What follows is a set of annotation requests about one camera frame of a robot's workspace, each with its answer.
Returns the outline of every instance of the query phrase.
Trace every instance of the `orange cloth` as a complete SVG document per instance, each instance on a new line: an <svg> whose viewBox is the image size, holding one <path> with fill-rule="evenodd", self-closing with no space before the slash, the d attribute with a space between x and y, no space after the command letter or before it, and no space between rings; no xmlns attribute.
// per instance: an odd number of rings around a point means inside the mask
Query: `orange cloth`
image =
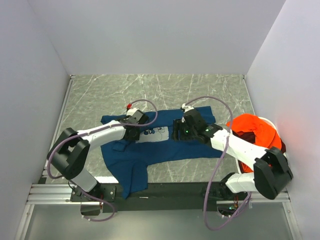
<svg viewBox="0 0 320 240"><path fill-rule="evenodd" d="M235 119L232 123L232 131L238 135L244 133L253 132L255 135L255 145L270 149L271 147L277 147L281 149L282 143L277 131L268 123L249 113L244 113ZM247 165L241 162L243 171L245 173L253 172Z"/></svg>

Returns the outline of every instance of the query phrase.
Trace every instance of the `blue cloth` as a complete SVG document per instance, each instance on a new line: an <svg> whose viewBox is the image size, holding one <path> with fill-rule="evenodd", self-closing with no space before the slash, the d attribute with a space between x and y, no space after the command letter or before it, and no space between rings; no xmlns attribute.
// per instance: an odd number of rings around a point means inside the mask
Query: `blue cloth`
<svg viewBox="0 0 320 240"><path fill-rule="evenodd" d="M198 107L197 110L208 124L216 122L210 106ZM145 114L150 120L155 117L155 112ZM101 123L107 124L123 116L103 116ZM221 151L196 140L174 141L171 139L173 122L175 119L181 119L182 116L183 112L180 109L160 110L153 124L141 128L139 141L120 140L101 146L106 167L123 187L123 198L148 187L147 167L149 165L181 159L221 156Z"/></svg>

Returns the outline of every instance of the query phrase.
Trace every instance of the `gray marble pattern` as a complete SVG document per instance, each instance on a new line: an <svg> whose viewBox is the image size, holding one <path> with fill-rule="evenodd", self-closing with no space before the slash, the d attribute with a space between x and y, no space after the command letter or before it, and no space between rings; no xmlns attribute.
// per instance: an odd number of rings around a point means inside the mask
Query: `gray marble pattern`
<svg viewBox="0 0 320 240"><path fill-rule="evenodd" d="M158 110L179 109L193 98L211 95L225 101L234 117L243 113L253 114L253 107L242 75L219 74L121 74L76 75L62 117L60 129L72 127L85 130L101 125L103 115L121 115L126 105L136 99L148 99ZM135 106L142 111L152 111L150 104L140 102ZM211 106L216 123L225 126L229 112L220 102L201 99L195 107ZM204 182L208 181L217 158L197 158L169 161L147 168L149 183ZM86 168L95 177L110 177L100 148L91 151ZM236 161L227 156L215 176L219 181L230 172L237 172ZM66 180L49 180L65 183Z"/></svg>

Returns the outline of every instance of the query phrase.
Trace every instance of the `white wall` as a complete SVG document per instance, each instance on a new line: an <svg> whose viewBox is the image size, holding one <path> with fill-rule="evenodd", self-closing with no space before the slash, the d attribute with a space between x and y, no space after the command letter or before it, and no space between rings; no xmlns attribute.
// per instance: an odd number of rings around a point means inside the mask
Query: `white wall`
<svg viewBox="0 0 320 240"><path fill-rule="evenodd" d="M68 75L26 0L0 7L0 239L16 234L41 176Z"/></svg>
<svg viewBox="0 0 320 240"><path fill-rule="evenodd" d="M29 0L70 74L246 74L285 0Z"/></svg>
<svg viewBox="0 0 320 240"><path fill-rule="evenodd" d="M318 0L287 0L247 74L255 112L286 143L288 190L306 240L320 239L319 9Z"/></svg>

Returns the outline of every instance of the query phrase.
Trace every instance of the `wire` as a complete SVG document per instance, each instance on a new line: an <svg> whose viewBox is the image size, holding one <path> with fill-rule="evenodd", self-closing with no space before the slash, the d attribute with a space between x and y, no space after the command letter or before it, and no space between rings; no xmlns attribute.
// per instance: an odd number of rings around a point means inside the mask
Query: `wire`
<svg viewBox="0 0 320 240"><path fill-rule="evenodd" d="M196 97L190 101L188 101L185 105L189 105L190 103L194 102L194 101L197 101L199 99L214 99L214 100L217 100L219 101L220 103L222 103L229 111L230 113L230 125L229 127L227 128L227 131L229 132L229 134L231 133L231 127L232 127L232 124L233 124L233 121L234 121L234 116L232 114L232 110L230 109L230 107L224 102L222 101L221 99L215 97L215 96L199 96L199 97ZM229 136L228 135L226 137L226 143L225 143L225 147L224 147L224 150L220 156L220 158L218 159L218 162L212 172L212 175L210 177L210 180L208 182L208 185L207 185L207 188L206 188L206 191L205 191L205 196L204 196L204 203L203 203L203 220L204 220L204 224L205 226L212 230L212 231L217 231L217 230L220 230L222 229L225 225L227 225L233 218L235 218L236 216L238 216L239 214L241 214L243 212L243 210L246 208L246 206L249 204L249 201L250 201L250 198L251 198L251 193L248 193L248 195L246 196L246 198L244 199L244 201L240 204L240 206L237 208L237 210L234 212L234 214L232 214L232 216L230 218L228 218L221 226L218 226L218 227L212 227L209 225L208 223L208 215L207 215L207 205L208 205L208 198L209 198L209 192L210 192L210 188L211 188L211 184L212 184L212 181L214 180L214 177L218 171L218 168L222 162L222 159L224 159L226 153L227 153L227 149L229 147Z"/></svg>
<svg viewBox="0 0 320 240"><path fill-rule="evenodd" d="M105 127L101 127L99 129L96 129L96 130L93 130L93 131L90 131L90 132L83 132L81 134L77 134L77 135L74 135L74 136L70 136L68 138L66 138L65 140L63 140L62 142L60 142L52 151L52 153L50 154L49 158L48 158L48 163L47 163L47 168L46 168L46 171L48 173L48 176L51 178L51 179L59 179L62 177L62 175L58 175L58 176L53 176L52 173L51 173L51 162L54 158L54 155L55 153L67 142L73 140L73 139L76 139L76 138L81 138L81 137L84 137L84 136L87 136L87 135L90 135L90 134L95 134L95 133L98 133L98 132L101 132L101 131L104 131L106 129L110 129L110 128L113 128L113 127L120 127L120 126L132 126L132 127L146 127L146 126L149 126L151 124L153 124L157 118L158 118L158 110L157 110L157 107L156 105L150 101L150 100L147 100L147 99L138 99L138 100L135 100L133 102L131 102L130 104L135 104L137 102L148 102L150 103L153 108L154 108L154 111L155 111L155 116L154 116L154 119L151 121L151 122L148 122L148 123L145 123L145 124L132 124L132 123L117 123L117 124L113 124L113 125L107 125ZM106 218L103 218L103 219L91 219L87 216L84 216L85 219L89 220L89 221L92 221L92 222L104 222L104 221L107 221L109 219L111 219L115 213L116 213L116 208L114 207L114 205L112 205L111 203L103 200L103 199L99 199L95 196L92 196L90 194L88 194L87 192L85 192L81 187L78 186L78 188L81 190L81 193L83 195L85 195L86 197L92 199L92 200L96 200L98 202L103 202L104 204L107 204L109 207L112 208L112 214Z"/></svg>

